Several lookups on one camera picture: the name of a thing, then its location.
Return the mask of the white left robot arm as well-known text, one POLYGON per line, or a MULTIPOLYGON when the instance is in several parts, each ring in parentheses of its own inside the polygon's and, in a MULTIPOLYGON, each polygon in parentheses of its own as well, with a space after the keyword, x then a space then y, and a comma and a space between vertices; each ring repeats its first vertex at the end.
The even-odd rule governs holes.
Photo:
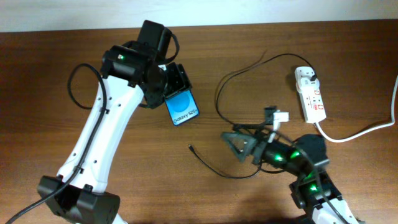
POLYGON ((106 188, 125 128, 138 107, 155 109, 192 85, 182 64, 137 42, 112 46, 94 73, 98 91, 83 131, 56 176, 43 176, 37 191, 70 223, 124 223, 120 197, 106 188))

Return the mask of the blue Galaxy smartphone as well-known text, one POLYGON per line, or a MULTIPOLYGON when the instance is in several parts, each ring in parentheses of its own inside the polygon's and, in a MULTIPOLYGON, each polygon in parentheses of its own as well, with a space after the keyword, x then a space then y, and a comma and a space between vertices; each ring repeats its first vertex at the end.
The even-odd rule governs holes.
POLYGON ((190 90, 165 100, 170 118, 174 126, 179 126, 196 118, 200 111, 190 90))

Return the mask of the white power strip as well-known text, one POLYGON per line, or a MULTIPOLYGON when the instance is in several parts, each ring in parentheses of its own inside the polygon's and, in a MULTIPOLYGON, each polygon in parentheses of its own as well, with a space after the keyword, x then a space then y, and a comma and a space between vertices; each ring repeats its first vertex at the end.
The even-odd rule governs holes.
MULTIPOLYGON (((295 69, 296 82, 300 77, 310 78, 311 81, 314 81, 317 78, 312 67, 297 67, 295 69)), ((318 90, 305 91, 303 93, 298 92, 298 95, 300 97, 306 123, 319 123, 326 118, 320 88, 318 90)))

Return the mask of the white charger plug adapter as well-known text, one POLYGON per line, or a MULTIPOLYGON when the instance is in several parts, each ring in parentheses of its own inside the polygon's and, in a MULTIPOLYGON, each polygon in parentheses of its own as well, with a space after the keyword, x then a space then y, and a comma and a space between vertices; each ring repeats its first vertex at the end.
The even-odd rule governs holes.
POLYGON ((299 93, 303 93, 305 91, 318 90, 320 87, 320 82, 316 78, 314 81, 311 81, 310 78, 300 77, 296 82, 296 89, 299 93))

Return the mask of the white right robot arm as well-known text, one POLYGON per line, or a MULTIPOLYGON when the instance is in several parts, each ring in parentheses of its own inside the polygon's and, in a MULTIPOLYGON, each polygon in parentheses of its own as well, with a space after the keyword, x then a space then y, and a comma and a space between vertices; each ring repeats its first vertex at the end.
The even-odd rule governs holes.
POLYGON ((221 138, 241 162, 252 156, 254 165, 266 163, 296 176, 289 189, 296 206, 305 212, 296 223, 363 223, 326 171, 330 160, 321 135, 305 134, 293 141, 260 124, 235 124, 221 138))

